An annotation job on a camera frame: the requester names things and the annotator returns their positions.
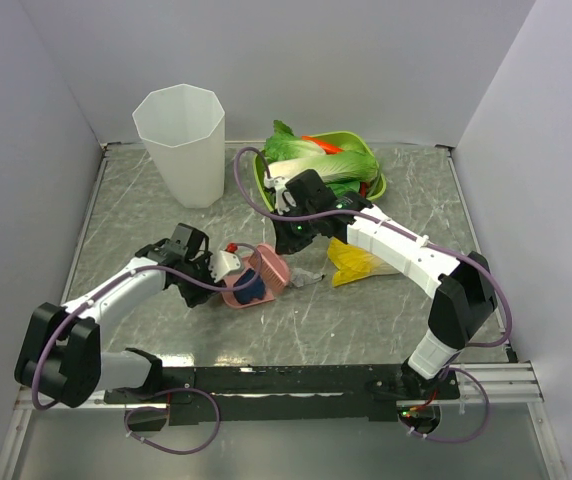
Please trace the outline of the green plastic tray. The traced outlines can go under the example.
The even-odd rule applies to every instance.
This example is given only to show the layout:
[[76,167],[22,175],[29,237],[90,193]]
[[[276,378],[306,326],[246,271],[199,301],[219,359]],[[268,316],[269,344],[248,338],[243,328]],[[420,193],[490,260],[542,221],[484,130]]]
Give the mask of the green plastic tray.
[[[370,149],[370,147],[361,139],[361,137],[359,137],[353,132],[337,131],[337,132],[327,132],[309,136],[317,137],[320,140],[338,146],[342,148],[343,151],[359,151],[371,155],[375,158],[375,154]],[[255,184],[257,186],[257,189],[260,193],[262,200],[264,201],[266,206],[270,209],[272,209],[275,206],[275,197],[272,191],[269,191],[264,187],[264,178],[265,175],[269,173],[269,165],[271,163],[272,162],[270,162],[265,157],[264,149],[259,155],[255,157],[253,163]],[[325,183],[325,185],[328,186],[333,191],[333,193],[340,196],[349,191],[354,191],[360,194],[360,183],[361,182],[359,181],[344,181],[344,182]],[[386,190],[386,180],[381,171],[380,164],[376,178],[373,181],[368,182],[368,184],[369,188],[367,196],[365,198],[374,201],[380,198],[384,194]]]

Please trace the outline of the pink dustpan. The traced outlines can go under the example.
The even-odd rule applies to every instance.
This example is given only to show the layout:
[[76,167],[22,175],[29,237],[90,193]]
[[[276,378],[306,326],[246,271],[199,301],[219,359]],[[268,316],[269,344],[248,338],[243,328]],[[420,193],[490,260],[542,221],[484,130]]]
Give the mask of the pink dustpan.
[[[256,270],[251,266],[249,260],[249,256],[243,257],[243,270],[240,273],[230,274],[224,278],[227,287],[237,287],[252,279]],[[222,297],[225,304],[233,309],[249,308],[275,300],[275,295],[262,277],[259,277],[250,286],[242,290],[223,292]]]

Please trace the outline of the yellow napa cabbage toy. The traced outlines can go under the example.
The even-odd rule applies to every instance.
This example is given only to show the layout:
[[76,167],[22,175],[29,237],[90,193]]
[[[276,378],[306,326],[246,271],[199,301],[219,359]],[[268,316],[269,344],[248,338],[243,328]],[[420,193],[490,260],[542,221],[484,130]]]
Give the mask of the yellow napa cabbage toy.
[[339,287],[373,276],[399,274],[399,271],[379,257],[335,238],[330,241],[327,256],[336,268],[332,286]]

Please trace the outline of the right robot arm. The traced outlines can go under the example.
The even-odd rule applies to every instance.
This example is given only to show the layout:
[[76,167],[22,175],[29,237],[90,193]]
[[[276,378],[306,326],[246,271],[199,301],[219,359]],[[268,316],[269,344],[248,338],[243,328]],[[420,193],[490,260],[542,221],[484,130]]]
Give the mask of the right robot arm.
[[400,374],[410,396],[428,396],[446,365],[497,308],[486,259],[476,252],[457,258],[435,250],[427,238],[403,228],[358,193],[336,196],[312,169],[290,180],[267,176],[264,185],[275,196],[278,254],[295,254],[318,235],[336,239],[374,255],[431,299],[427,331]]

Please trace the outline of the green leafy lettuce toy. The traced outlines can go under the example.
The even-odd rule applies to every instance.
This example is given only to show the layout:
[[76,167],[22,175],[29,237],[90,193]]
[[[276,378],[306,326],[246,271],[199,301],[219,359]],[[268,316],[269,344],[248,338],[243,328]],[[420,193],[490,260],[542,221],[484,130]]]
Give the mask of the green leafy lettuce toy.
[[324,150],[312,141],[297,137],[281,120],[273,121],[273,135],[266,139],[265,157],[270,162],[324,155]]

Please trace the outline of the translucent white plastic bin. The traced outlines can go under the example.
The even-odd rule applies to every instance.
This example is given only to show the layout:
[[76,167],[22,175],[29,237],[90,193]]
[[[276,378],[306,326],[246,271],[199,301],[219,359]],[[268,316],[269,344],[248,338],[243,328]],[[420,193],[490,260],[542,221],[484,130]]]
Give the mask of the translucent white plastic bin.
[[172,196],[207,208],[225,185],[225,111],[216,94],[189,84],[150,92],[132,113],[137,133]]

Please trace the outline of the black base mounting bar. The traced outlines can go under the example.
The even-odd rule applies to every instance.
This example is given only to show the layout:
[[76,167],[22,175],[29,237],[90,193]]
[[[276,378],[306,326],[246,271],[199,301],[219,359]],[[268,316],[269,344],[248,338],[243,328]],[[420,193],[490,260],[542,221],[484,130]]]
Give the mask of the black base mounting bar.
[[169,423],[195,425],[214,418],[211,395],[223,421],[366,418],[395,422],[414,402],[457,400],[453,373],[422,380],[401,364],[166,367],[156,396],[129,390],[104,394],[108,404],[169,406]]

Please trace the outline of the orange carrot toy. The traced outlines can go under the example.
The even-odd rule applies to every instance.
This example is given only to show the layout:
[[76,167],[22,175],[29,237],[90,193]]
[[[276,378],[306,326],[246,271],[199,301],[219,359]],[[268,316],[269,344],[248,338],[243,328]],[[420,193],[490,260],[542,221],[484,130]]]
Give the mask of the orange carrot toy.
[[332,145],[332,144],[330,144],[330,143],[328,143],[328,142],[325,142],[325,141],[323,141],[323,140],[320,140],[320,139],[317,138],[317,137],[302,136],[301,139],[316,144],[316,145],[319,146],[326,154],[338,154],[338,153],[343,152],[343,149],[342,149],[342,148],[340,148],[340,147],[338,147],[338,146],[335,146],[335,145]]

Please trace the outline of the grey paper scrap left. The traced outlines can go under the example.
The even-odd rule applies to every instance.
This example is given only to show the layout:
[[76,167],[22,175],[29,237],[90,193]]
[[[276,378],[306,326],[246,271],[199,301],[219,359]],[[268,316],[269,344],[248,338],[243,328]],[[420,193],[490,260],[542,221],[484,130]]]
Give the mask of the grey paper scrap left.
[[325,278],[325,274],[322,272],[311,272],[299,267],[295,267],[291,270],[289,286],[292,288],[303,288],[309,285],[314,285],[321,282]]

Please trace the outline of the large green cabbage toy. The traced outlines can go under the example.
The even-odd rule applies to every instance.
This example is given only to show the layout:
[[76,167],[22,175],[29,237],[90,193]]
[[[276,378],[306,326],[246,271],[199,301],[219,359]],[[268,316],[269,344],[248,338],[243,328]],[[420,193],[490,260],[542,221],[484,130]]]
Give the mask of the large green cabbage toy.
[[371,182],[378,173],[377,160],[359,151],[343,151],[330,155],[314,155],[272,162],[269,165],[270,177],[292,179],[300,173],[312,169],[324,183],[359,181]]

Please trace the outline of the dark blue paper scrap left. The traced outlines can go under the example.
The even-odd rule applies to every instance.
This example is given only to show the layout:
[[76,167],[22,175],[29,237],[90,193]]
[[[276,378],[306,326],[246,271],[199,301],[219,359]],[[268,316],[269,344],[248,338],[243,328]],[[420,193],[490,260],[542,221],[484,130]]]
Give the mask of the dark blue paper scrap left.
[[260,276],[255,276],[255,270],[252,268],[247,269],[234,283],[233,287],[237,288],[246,283],[248,283],[246,288],[233,292],[233,297],[240,305],[250,305],[265,299],[267,287]]

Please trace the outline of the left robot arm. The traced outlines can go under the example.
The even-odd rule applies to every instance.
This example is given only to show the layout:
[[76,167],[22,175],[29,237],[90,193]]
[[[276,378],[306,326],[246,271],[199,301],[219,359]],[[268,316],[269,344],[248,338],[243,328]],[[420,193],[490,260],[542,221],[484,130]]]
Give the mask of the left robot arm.
[[39,410],[78,407],[97,391],[129,390],[142,402],[164,387],[160,358],[130,348],[102,349],[102,337],[147,299],[176,286],[185,304],[205,303],[241,266],[226,250],[211,252],[208,236],[178,224],[169,238],[139,249],[118,273],[62,305],[44,303],[29,321],[15,367],[18,383]]

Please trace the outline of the pink hand brush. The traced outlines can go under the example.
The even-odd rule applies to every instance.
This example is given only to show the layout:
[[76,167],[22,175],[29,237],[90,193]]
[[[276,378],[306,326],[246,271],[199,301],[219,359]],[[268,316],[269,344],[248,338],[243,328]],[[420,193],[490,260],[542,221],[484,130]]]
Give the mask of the pink hand brush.
[[281,295],[290,283],[290,268],[272,246],[260,243],[256,250],[249,257],[249,265],[259,273],[266,288],[274,296]]

